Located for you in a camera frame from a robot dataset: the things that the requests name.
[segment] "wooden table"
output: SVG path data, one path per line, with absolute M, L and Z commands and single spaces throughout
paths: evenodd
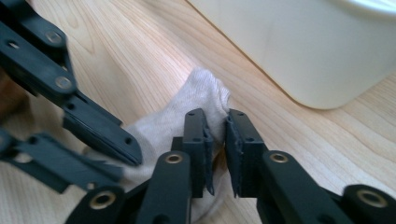
M 124 123 L 164 107 L 193 67 L 210 69 L 230 89 L 271 149 L 292 154 L 326 189 L 363 183 L 396 197 L 396 75 L 349 104 L 315 110 L 291 100 L 183 0 L 35 0 L 59 26 L 80 89 Z M 83 145 L 61 128 L 62 111 L 43 97 L 2 125 L 20 138 L 47 131 Z M 0 223 L 63 223 L 84 192 L 59 195 L 0 163 Z M 260 223 L 255 200 L 227 197 L 208 223 Z

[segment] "white container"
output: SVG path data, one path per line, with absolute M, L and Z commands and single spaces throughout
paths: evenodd
M 297 102 L 346 104 L 396 72 L 396 0 L 189 0 Z

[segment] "wood grain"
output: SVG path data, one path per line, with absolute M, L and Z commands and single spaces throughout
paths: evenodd
M 230 89 L 267 146 L 289 152 L 326 189 L 338 194 L 363 183 L 396 197 L 396 75 L 334 110 L 292 101 L 226 37 L 183 0 L 35 0 L 36 11 L 60 27 L 80 89 L 133 123 L 160 110 L 193 67 L 210 69 Z M 61 128 L 62 112 L 42 97 L 2 124 L 20 138 L 52 133 L 77 151 Z M 0 223 L 63 223 L 84 192 L 58 195 L 0 163 Z M 260 223 L 253 199 L 232 194 L 204 223 Z

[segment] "wooden surface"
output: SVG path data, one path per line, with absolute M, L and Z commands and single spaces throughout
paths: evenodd
M 35 0 L 36 11 L 69 38 L 80 89 L 133 123 L 161 109 L 195 66 L 230 89 L 270 149 L 292 154 L 326 189 L 363 183 L 396 197 L 396 75 L 341 108 L 293 102 L 183 0 Z M 47 131 L 70 148 L 83 145 L 61 128 L 61 111 L 42 97 L 2 124 L 20 138 Z M 0 223 L 63 223 L 84 192 L 59 195 L 0 163 Z M 206 223 L 260 223 L 255 201 L 234 199 Z

